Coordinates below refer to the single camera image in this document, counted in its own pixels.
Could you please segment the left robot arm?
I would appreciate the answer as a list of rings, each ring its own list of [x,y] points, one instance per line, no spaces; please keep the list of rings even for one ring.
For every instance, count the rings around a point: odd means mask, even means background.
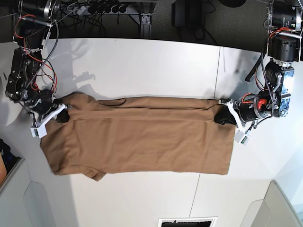
[[[245,78],[249,82],[262,70],[264,85],[258,94],[246,93],[239,101],[221,99],[224,107],[216,114],[214,122],[233,124],[244,133],[244,126],[256,128],[266,119],[284,117],[288,113],[294,81],[293,62],[302,55],[303,3],[300,0],[274,0],[267,8],[267,37],[261,55]]]

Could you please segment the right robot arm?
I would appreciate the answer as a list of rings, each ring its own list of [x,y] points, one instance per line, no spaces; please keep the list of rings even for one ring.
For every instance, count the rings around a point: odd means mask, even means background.
[[[59,34],[57,14],[59,0],[15,0],[12,3],[12,17],[18,17],[14,27],[14,50],[11,71],[5,89],[5,96],[19,104],[30,114],[33,126],[56,120],[69,121],[69,106],[56,99],[57,76],[49,59],[41,51],[54,28]]]

